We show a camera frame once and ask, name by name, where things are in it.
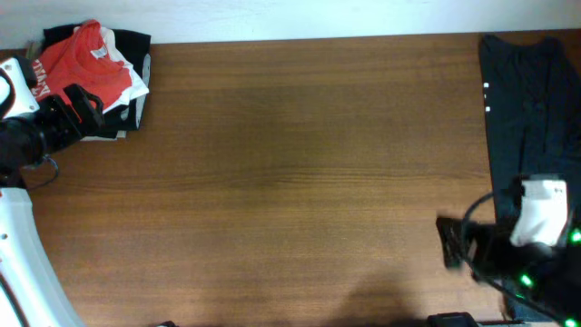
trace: brown wooden surface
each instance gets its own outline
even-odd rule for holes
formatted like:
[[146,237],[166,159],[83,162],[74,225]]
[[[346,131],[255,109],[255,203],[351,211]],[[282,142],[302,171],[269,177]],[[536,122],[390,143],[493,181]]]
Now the brown wooden surface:
[[490,189],[478,39],[155,45],[142,130],[55,155],[31,192],[74,308],[89,326],[499,318],[434,224]]

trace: black cloth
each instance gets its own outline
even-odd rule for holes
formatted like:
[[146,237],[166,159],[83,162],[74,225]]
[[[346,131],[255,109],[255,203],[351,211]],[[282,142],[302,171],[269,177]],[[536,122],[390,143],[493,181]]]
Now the black cloth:
[[[485,95],[488,156],[497,221],[518,216],[500,195],[519,175],[556,173],[567,183],[570,210],[581,204],[581,83],[562,45],[546,38],[511,45],[483,37],[480,66]],[[510,281],[507,288],[514,289]],[[507,301],[517,319],[546,318]]]
[[[49,46],[71,37],[74,28],[79,25],[62,25],[45,29],[43,51]],[[149,54],[152,37],[150,35],[120,29],[113,29],[113,32],[115,33],[115,47],[133,65],[133,70],[140,77],[143,77],[143,61],[145,56]],[[105,126],[95,136],[114,138],[117,135],[117,131],[138,130],[140,117],[137,117],[137,112],[137,99],[133,99],[129,105],[115,107],[104,116]]]

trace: red cloth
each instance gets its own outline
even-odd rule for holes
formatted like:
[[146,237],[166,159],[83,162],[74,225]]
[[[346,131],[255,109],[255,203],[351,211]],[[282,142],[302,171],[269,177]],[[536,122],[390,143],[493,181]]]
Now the red cloth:
[[[103,56],[95,57],[92,50],[101,50]],[[37,101],[58,94],[70,104],[63,89],[70,84],[79,84],[101,98],[103,108],[106,108],[132,84],[123,62],[112,61],[106,53],[101,25],[95,20],[84,23],[73,36],[47,48],[33,62],[33,68],[38,85],[31,91]]]

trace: clothing tag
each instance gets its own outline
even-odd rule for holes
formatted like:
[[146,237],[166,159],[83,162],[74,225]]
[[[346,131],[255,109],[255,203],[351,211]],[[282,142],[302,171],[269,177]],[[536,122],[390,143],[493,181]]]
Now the clothing tag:
[[103,45],[101,49],[91,50],[91,55],[93,55],[93,57],[95,57],[96,59],[103,58],[107,55],[107,47]]

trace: wire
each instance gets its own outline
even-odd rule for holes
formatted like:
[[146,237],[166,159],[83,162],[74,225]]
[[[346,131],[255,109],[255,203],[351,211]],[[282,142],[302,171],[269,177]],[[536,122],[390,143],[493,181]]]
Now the wire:
[[470,258],[468,258],[468,254],[467,254],[467,247],[466,247],[466,234],[467,234],[467,226],[468,223],[470,222],[470,218],[472,216],[472,213],[476,211],[476,209],[482,204],[485,203],[486,201],[492,199],[494,197],[495,193],[490,192],[484,196],[482,196],[481,198],[479,198],[478,200],[476,200],[474,203],[472,203],[472,205],[470,205],[468,207],[468,209],[466,210],[466,213],[464,213],[464,217],[462,218],[462,223],[460,225],[460,253],[462,256],[462,259],[468,264],[468,266],[470,267],[470,269],[472,270],[472,272],[482,281],[488,283],[490,286],[492,286],[494,289],[496,289],[497,291],[503,293],[506,297],[508,297],[509,299],[519,302],[527,307],[529,307],[532,310],[535,310],[537,312],[540,312],[541,314],[544,314],[546,317],[554,320],[555,322],[558,322],[560,324],[563,323],[563,321],[561,319],[559,319],[559,317],[557,317],[555,314],[553,314],[552,312],[548,311],[547,309],[541,307],[540,305],[531,302],[530,300],[527,299],[523,299],[518,297],[515,293],[509,291],[506,287],[502,286],[501,284],[495,282],[494,280],[492,280],[490,277],[481,274],[478,271],[478,268],[474,265],[474,263],[472,262],[472,260]]
[[28,191],[33,191],[33,190],[36,190],[36,189],[41,188],[43,186],[47,186],[49,183],[54,182],[54,180],[58,177],[58,174],[59,174],[58,163],[56,163],[56,161],[53,158],[51,158],[50,156],[46,156],[44,158],[43,163],[45,163],[45,162],[49,162],[53,166],[53,168],[54,168],[53,178],[51,178],[50,180],[48,180],[44,183],[41,183],[41,184],[35,186],[35,187],[29,187]]

